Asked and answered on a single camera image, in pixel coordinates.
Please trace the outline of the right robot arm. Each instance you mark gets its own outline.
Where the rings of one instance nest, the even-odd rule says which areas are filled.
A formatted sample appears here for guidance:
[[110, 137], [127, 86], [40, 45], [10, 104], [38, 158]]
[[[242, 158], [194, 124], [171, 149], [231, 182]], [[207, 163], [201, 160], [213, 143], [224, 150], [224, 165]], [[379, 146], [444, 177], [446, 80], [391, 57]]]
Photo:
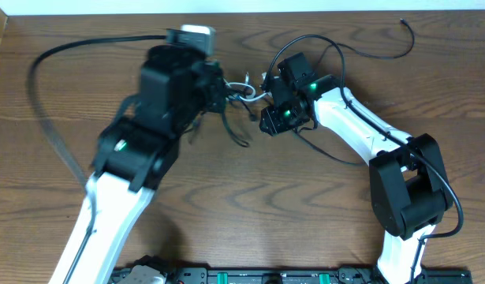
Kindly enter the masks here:
[[341, 137], [369, 167], [371, 206], [385, 230], [377, 262], [382, 280], [417, 279], [425, 237], [454, 204], [437, 141], [384, 122], [340, 79], [319, 77], [302, 53], [284, 59], [278, 70], [268, 80], [274, 102], [261, 112], [261, 131], [276, 136], [313, 121]]

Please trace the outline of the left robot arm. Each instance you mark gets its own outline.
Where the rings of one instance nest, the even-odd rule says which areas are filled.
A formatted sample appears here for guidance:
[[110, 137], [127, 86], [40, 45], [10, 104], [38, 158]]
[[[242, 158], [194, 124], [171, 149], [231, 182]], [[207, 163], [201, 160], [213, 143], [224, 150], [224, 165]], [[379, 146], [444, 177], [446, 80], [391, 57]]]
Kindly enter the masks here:
[[80, 214], [50, 279], [105, 283], [136, 220], [177, 160], [180, 139], [203, 111], [221, 113], [226, 88], [211, 51], [161, 45], [148, 51], [139, 91], [98, 138]]

